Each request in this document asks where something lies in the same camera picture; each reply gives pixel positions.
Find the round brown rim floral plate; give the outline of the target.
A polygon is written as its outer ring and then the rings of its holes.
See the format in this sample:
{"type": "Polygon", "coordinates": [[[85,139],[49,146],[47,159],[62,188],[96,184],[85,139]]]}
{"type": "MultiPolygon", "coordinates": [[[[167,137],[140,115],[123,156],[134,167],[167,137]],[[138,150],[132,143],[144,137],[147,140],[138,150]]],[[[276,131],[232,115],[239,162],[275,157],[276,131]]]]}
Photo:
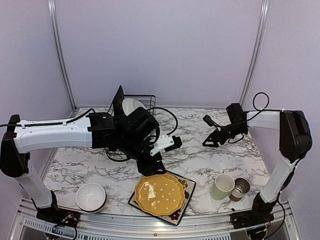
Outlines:
{"type": "Polygon", "coordinates": [[[142,102],[134,98],[128,97],[124,98],[122,101],[122,110],[126,116],[130,115],[134,110],[140,107],[146,109],[145,105],[142,102]]]}

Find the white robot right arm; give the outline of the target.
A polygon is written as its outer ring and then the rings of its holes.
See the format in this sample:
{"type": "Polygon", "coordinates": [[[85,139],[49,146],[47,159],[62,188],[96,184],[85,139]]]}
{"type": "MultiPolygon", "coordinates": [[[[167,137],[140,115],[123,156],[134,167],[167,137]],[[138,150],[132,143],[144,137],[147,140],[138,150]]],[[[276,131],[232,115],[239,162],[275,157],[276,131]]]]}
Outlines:
{"type": "Polygon", "coordinates": [[[219,126],[205,115],[203,120],[216,129],[202,145],[218,148],[238,135],[247,135],[249,128],[279,131],[280,160],[277,162],[267,184],[259,193],[264,203],[272,203],[292,180],[299,162],[312,147],[308,121],[301,110],[227,111],[230,124],[219,126]]]}

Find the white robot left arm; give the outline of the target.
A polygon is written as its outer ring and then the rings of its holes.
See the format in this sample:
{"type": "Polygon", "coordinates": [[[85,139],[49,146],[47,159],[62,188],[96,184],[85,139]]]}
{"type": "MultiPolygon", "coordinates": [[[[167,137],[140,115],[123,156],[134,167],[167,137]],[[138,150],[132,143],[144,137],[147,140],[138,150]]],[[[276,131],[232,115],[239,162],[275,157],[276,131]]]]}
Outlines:
{"type": "Polygon", "coordinates": [[[12,115],[0,144],[0,170],[16,179],[33,200],[37,209],[53,223],[63,219],[55,194],[50,191],[29,164],[35,150],[83,147],[119,150],[136,160],[144,176],[163,174],[166,169],[160,151],[164,145],[149,142],[147,137],[159,124],[149,113],[141,116],[111,116],[106,112],[90,113],[74,119],[29,122],[12,115]]]}

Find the yellow polka dot plate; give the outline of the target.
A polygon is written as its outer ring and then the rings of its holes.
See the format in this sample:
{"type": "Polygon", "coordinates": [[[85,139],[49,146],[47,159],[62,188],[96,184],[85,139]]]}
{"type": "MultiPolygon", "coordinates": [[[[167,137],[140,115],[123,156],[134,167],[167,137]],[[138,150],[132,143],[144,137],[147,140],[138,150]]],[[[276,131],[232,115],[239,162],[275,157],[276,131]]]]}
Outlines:
{"type": "Polygon", "coordinates": [[[144,176],[135,186],[134,200],[145,213],[168,216],[182,207],[185,188],[167,173],[144,176]]]}

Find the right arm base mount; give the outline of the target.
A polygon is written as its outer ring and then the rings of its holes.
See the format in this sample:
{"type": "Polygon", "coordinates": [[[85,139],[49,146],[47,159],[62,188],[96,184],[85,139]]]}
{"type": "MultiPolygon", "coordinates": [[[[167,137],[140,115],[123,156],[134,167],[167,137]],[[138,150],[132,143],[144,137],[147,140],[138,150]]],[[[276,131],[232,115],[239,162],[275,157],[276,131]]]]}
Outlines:
{"type": "Polygon", "coordinates": [[[234,212],[230,215],[230,221],[234,229],[252,227],[273,221],[273,208],[277,201],[264,202],[258,193],[253,200],[252,209],[234,212]]]}

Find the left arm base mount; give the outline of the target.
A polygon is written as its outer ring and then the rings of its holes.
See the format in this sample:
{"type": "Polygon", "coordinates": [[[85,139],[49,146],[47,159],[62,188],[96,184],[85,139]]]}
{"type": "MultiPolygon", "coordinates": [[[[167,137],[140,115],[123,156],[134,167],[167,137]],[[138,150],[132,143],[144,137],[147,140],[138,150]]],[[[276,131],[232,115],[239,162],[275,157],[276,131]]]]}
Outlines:
{"type": "Polygon", "coordinates": [[[80,219],[80,213],[74,210],[68,210],[58,207],[57,198],[51,191],[52,203],[50,207],[39,208],[34,200],[32,200],[35,209],[37,210],[36,217],[40,220],[55,224],[55,226],[67,226],[76,228],[80,219]]]}

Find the black square floral plate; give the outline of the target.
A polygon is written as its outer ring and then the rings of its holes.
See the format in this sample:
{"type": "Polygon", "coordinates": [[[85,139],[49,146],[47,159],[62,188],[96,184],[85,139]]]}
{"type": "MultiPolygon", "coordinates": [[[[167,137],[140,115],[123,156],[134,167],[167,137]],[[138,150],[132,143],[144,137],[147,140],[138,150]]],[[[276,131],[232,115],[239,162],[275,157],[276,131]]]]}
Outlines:
{"type": "Polygon", "coordinates": [[[125,114],[123,110],[123,105],[122,105],[123,100],[124,100],[124,90],[122,85],[120,85],[112,100],[113,115],[115,117],[123,116],[125,114]]]}

